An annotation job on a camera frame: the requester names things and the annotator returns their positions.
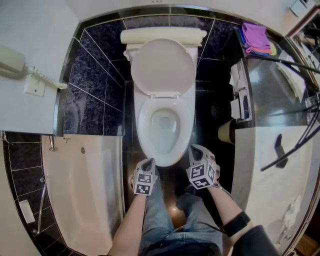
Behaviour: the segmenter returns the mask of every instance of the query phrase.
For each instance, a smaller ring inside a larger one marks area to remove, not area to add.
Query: black floor
[[[195,120],[189,144],[202,145],[214,153],[216,162],[220,166],[220,184],[228,191],[231,191],[235,146],[221,142],[218,139],[219,126],[231,119],[230,101],[233,100],[233,90],[228,83],[229,79],[230,77],[224,77],[223,80],[196,82]],[[129,180],[137,163],[145,158],[136,130],[132,82],[126,84],[124,120],[125,136],[123,137],[122,169],[125,209],[127,211],[134,198],[133,192],[129,187]],[[158,167],[165,205],[175,228],[182,226],[186,220],[184,213],[176,207],[175,189],[179,185],[183,185],[184,182],[182,181],[185,180],[183,176],[186,175],[185,170],[188,167],[188,152],[173,166]],[[208,190],[202,189],[199,192],[199,196],[202,197],[216,224],[221,226],[221,220]]]

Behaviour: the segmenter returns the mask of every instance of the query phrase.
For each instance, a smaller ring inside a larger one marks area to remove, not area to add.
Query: jeans
[[[218,228],[200,197],[185,193],[177,199],[176,206],[184,211],[186,224],[204,222]],[[158,178],[153,186],[152,194],[146,199],[140,252],[159,241],[169,242],[170,245],[167,247],[152,250],[147,255],[163,253],[186,244],[190,240],[216,244],[222,252],[222,233],[207,225],[196,223],[184,227],[183,232],[172,233],[172,231],[174,231],[174,225],[167,212]]]

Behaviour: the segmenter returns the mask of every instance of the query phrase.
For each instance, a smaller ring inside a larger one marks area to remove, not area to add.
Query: person's arm
[[[208,190],[224,226],[233,221],[242,212],[236,202],[222,189],[211,186],[208,187]],[[251,221],[232,235],[230,240],[233,244],[232,256],[279,255],[262,225],[254,227]]]
[[[116,231],[110,256],[137,256],[142,236],[146,195],[136,195],[125,215],[120,227]]]

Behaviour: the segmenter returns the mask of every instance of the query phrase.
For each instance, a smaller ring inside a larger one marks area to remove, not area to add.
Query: person
[[[218,186],[207,188],[233,245],[232,256],[275,256],[278,252],[261,225],[254,226],[230,194]],[[110,256],[209,255],[223,252],[222,233],[195,194],[191,184],[176,201],[186,224],[176,232],[167,212],[158,178],[149,196],[136,194],[114,235]]]

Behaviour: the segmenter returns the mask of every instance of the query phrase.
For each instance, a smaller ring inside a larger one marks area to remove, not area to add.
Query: toilet bowl
[[[171,166],[186,152],[192,134],[198,46],[152,38],[128,43],[125,55],[131,62],[140,146],[157,166]]]

